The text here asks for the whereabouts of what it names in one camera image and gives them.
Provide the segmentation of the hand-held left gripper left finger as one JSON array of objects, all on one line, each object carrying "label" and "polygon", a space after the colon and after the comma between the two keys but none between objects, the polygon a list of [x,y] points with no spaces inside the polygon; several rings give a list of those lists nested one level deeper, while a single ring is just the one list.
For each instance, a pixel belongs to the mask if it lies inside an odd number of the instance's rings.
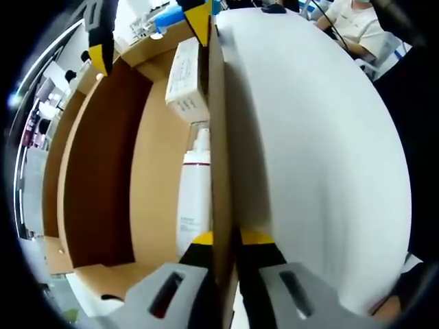
[{"label": "hand-held left gripper left finger", "polygon": [[85,285],[99,299],[116,301],[105,328],[215,328],[213,232],[197,236],[178,263],[148,272],[137,264],[85,269]]}]

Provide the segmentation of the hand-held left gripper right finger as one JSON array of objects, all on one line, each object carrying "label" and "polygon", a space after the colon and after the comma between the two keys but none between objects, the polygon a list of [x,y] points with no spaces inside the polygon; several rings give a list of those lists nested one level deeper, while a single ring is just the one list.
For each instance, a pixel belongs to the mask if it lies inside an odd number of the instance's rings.
[{"label": "hand-held left gripper right finger", "polygon": [[272,238],[237,231],[239,288],[251,328],[380,328],[344,308],[336,291],[300,263],[289,263]]}]

